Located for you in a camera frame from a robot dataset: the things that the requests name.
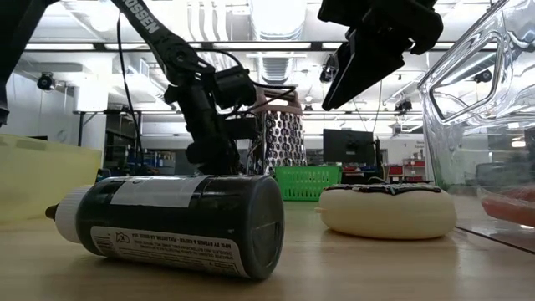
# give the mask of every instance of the security camera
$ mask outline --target security camera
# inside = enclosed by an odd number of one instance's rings
[[[336,72],[338,71],[336,59],[332,54],[327,57],[324,66],[322,67],[321,74],[319,75],[319,81],[327,84],[333,81]]]
[[[399,134],[401,134],[401,125],[396,122],[392,125],[392,135],[399,135]]]
[[[492,73],[489,70],[485,70],[476,76],[474,76],[474,81],[476,83],[488,83],[492,80]]]
[[[52,72],[43,72],[37,81],[37,87],[43,91],[52,91],[56,89],[56,80]]]
[[[394,111],[398,112],[396,115],[403,115],[407,111],[412,110],[412,102],[410,99],[404,99],[395,105]]]

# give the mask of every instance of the table surface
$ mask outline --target table surface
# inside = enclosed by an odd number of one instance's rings
[[[535,228],[489,217],[475,196],[454,196],[457,226],[535,253]]]
[[[97,257],[45,219],[0,226],[0,294],[15,300],[534,300],[535,256],[461,231],[419,242],[329,231],[286,204],[281,260],[261,283]]]

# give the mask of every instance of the white donut toy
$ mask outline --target white donut toy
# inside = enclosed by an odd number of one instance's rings
[[[316,212],[332,230],[372,238],[441,237],[456,224],[451,196],[426,184],[327,187]]]

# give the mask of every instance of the white label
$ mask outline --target white label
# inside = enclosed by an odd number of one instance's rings
[[[249,277],[229,239],[99,226],[91,228],[91,237],[108,257]]]
[[[208,176],[135,176],[114,194],[110,204],[188,207],[195,189]]]

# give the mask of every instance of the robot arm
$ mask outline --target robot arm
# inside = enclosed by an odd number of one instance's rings
[[[0,17],[7,24],[8,56],[0,66],[0,125],[6,124],[8,104],[5,84],[20,59],[46,7],[58,0],[3,0]],[[256,90],[248,70],[235,66],[221,72],[199,58],[184,39],[173,34],[150,12],[143,0],[111,0],[126,16],[135,31],[147,42],[171,83],[165,93],[167,103],[178,102],[186,128],[194,142],[186,155],[190,163],[200,164],[205,174],[238,173],[239,155],[235,142],[229,139],[223,109],[252,105]]]
[[[403,52],[423,54],[441,36],[436,0],[323,0],[318,18],[349,27],[333,56],[336,66],[324,110],[338,108],[402,67]]]

